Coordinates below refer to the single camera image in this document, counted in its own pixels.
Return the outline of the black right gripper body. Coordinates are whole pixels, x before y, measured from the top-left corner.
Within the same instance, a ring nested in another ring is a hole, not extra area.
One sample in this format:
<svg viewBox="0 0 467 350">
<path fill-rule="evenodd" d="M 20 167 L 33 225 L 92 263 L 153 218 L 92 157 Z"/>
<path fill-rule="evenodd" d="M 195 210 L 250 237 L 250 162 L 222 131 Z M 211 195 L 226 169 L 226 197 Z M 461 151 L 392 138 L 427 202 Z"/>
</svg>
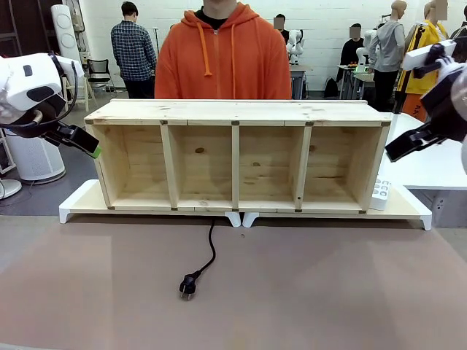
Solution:
<svg viewBox="0 0 467 350">
<path fill-rule="evenodd" d="M 453 141 L 466 137 L 466 89 L 454 82 L 440 82 L 423 98 L 430 120 L 426 127 L 431 135 Z"/>
</svg>

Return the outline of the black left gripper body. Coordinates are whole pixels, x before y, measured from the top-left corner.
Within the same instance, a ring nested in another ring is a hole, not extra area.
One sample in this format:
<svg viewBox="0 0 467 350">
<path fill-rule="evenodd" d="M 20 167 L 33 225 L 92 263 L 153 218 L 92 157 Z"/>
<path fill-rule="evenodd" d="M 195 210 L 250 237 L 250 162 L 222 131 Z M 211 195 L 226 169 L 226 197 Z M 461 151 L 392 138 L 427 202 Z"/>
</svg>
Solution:
<svg viewBox="0 0 467 350">
<path fill-rule="evenodd" d="M 42 135 L 42 138 L 55 146 L 62 144 L 68 147 L 75 147 L 77 146 L 77 142 L 74 139 L 79 138 L 81 132 L 82 129 L 79 126 L 59 122 L 51 131 L 46 131 Z"/>
</svg>

